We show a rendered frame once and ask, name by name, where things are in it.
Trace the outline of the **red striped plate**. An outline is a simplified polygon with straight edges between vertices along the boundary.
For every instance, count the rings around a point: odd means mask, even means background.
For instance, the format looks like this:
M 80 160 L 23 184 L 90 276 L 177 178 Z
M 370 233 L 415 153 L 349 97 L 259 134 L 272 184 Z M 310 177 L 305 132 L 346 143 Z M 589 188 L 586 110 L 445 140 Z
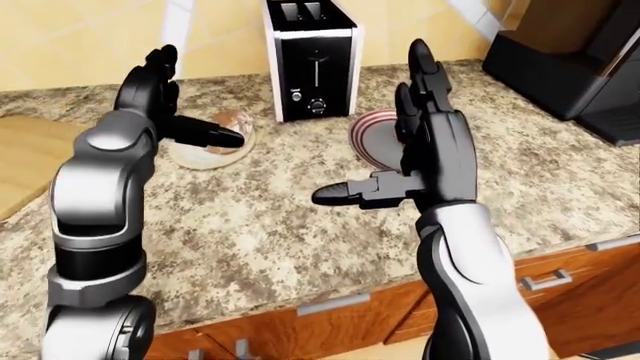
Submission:
M 351 122 L 349 143 L 357 157 L 380 170 L 401 170 L 403 145 L 397 140 L 394 109 L 364 113 Z

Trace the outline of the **wooden cabinet drawer front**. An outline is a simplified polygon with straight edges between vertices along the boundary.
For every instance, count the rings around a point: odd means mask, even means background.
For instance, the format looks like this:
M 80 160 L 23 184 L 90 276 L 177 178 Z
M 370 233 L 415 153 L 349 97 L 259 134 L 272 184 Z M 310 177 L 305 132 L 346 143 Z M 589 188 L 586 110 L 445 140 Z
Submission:
M 592 252 L 586 245 L 518 260 L 519 289 L 559 356 L 576 356 L 640 340 L 640 243 Z M 536 281 L 566 269 L 570 284 L 529 291 Z M 437 311 L 430 290 L 410 281 L 370 293 L 369 302 L 298 317 L 297 308 L 199 326 L 157 336 L 145 360 L 237 360 L 246 338 L 254 360 L 312 360 L 374 344 L 394 344 L 433 331 Z

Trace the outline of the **wooden cutting board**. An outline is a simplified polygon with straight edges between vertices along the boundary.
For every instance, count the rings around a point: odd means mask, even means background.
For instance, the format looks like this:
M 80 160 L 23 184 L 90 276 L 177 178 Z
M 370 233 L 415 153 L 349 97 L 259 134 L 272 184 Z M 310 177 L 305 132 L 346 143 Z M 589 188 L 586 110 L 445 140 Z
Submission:
M 29 116 L 0 118 L 0 221 L 47 191 L 85 129 Z

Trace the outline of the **black coffee machine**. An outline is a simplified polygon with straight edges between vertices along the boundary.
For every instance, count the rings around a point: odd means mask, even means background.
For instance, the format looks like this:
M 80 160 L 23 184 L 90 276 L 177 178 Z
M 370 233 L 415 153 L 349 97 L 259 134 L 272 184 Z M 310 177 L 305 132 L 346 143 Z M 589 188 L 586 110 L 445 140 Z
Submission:
M 482 68 L 556 119 L 640 145 L 640 0 L 514 0 Z

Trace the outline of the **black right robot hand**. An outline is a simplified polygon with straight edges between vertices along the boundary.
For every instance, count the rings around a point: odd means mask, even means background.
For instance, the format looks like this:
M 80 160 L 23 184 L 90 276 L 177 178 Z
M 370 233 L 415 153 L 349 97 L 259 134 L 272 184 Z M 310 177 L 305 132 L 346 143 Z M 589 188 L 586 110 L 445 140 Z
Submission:
M 312 194 L 312 203 L 385 209 L 413 200 L 425 211 L 477 199 L 473 137 L 464 114 L 449 101 L 452 86 L 444 66 L 420 38 L 409 47 L 408 65 L 410 81 L 395 91 L 394 130 L 403 145 L 400 169 L 326 185 Z

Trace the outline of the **brown round bread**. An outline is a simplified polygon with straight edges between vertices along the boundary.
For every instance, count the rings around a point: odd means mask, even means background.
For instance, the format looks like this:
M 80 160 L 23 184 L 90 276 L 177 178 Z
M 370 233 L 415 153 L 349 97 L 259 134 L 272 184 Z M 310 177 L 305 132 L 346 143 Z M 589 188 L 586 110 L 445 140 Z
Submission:
M 249 140 L 252 139 L 254 134 L 254 119 L 248 113 L 243 110 L 222 110 L 214 113 L 211 116 L 211 122 L 221 125 L 224 128 L 228 128 L 232 131 L 236 131 L 244 137 L 244 146 L 238 149 L 223 148 L 219 146 L 208 146 L 207 152 L 212 154 L 227 155 L 234 152 L 239 152 L 249 145 Z

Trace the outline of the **black and white toaster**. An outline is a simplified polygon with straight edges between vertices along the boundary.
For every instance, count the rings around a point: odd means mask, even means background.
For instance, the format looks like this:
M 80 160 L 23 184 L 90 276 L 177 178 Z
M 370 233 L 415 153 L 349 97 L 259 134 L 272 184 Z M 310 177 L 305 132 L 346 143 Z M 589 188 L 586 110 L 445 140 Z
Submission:
M 336 0 L 263 0 L 277 122 L 355 112 L 364 29 Z

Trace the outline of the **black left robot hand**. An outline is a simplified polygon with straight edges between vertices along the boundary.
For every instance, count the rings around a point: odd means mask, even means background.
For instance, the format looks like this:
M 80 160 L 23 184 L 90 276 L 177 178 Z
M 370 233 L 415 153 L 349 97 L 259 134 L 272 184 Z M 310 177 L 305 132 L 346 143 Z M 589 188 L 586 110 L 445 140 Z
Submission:
M 171 44 L 152 50 L 145 57 L 145 64 L 133 68 L 123 81 L 114 108 L 150 119 L 158 140 L 167 138 L 199 147 L 238 149 L 244 146 L 244 137 L 236 131 L 177 113 L 180 89 L 172 80 L 177 59 L 177 49 Z

